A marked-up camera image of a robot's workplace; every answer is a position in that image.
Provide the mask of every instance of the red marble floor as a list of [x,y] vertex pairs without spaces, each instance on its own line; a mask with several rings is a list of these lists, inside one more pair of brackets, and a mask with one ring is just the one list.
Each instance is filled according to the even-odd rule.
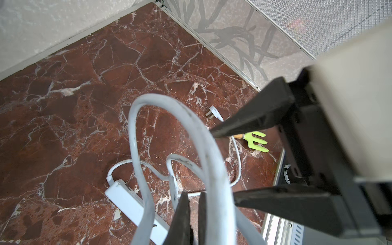
[[[136,97],[159,93],[204,114],[233,115],[255,91],[154,4],[102,28],[0,82],[0,244],[128,244],[136,226],[104,195],[108,169],[130,158],[127,113]],[[234,191],[272,185],[282,146],[264,131],[269,153],[240,142],[242,177]],[[156,107],[137,120],[140,158],[167,174],[176,153],[198,162],[177,120]],[[231,180],[238,172],[228,138],[217,139]],[[174,163],[179,186],[203,185]],[[138,189],[131,165],[114,177]],[[169,185],[149,169],[157,213],[169,224]],[[198,198],[191,198],[197,231]],[[243,210],[257,228],[263,214]],[[246,244],[238,236],[238,244]]]

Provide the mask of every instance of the wall baseboard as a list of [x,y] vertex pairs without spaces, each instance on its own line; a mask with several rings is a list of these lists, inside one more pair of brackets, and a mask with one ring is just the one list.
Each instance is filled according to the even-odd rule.
[[71,38],[69,38],[69,39],[67,39],[67,40],[65,40],[65,41],[63,41],[63,42],[61,42],[59,44],[56,44],[55,46],[53,46],[51,48],[48,48],[45,51],[43,51],[43,52],[41,52],[41,53],[31,57],[31,58],[28,58],[27,60],[24,60],[24,61],[22,61],[22,62],[20,62],[20,63],[18,63],[16,65],[14,65],[13,67],[8,68],[5,71],[0,72],[0,81],[5,79],[5,78],[7,78],[7,77],[9,77],[10,75],[14,74],[15,72],[23,70],[24,68],[28,67],[29,65],[32,65],[32,64],[42,60],[43,58],[48,57],[49,55],[59,51],[60,49],[65,48],[68,45],[70,45],[70,44],[72,44],[72,43],[74,43],[76,41],[79,41],[80,39],[82,39],[84,37],[87,37],[91,33],[94,33],[96,31],[98,31],[99,29],[109,25],[113,21],[118,20],[121,17],[123,17],[123,16],[125,16],[125,15],[127,15],[127,14],[129,14],[131,12],[134,12],[135,10],[143,7],[144,5],[147,5],[147,4],[149,4],[151,2],[154,2],[154,1],[155,0],[144,0],[144,1],[142,1],[142,2],[140,2],[138,4],[136,4],[136,5],[128,8],[128,9],[126,9],[126,10],[124,10],[124,11],[122,11],[122,12],[120,12],[120,13],[118,13],[118,14],[116,14],[116,15],[114,15],[114,16],[112,16],[112,17],[110,17],[110,18],[108,18],[108,19],[106,19],[106,20],[104,20],[104,21],[102,21],[100,23],[98,23],[98,24],[96,24],[95,26],[92,26],[92,27],[88,28],[87,30],[84,30],[84,31],[76,34],[75,36],[73,36],[73,37],[71,37]]

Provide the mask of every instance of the wooden handle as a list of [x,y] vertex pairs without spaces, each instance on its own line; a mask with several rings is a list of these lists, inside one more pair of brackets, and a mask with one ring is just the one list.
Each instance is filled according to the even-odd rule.
[[243,134],[236,134],[236,135],[233,135],[233,137],[236,139],[242,139],[244,137],[244,135]]

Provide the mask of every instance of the metal grate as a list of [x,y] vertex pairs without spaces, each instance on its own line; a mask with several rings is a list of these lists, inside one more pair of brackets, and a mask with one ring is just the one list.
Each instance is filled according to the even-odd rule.
[[392,0],[248,0],[311,55],[392,16]]

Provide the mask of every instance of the white wall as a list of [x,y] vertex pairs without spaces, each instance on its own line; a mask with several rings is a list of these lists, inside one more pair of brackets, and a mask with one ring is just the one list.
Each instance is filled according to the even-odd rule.
[[8,76],[23,69],[23,65],[12,69],[21,62],[141,1],[0,0],[0,80],[6,77],[5,73]]

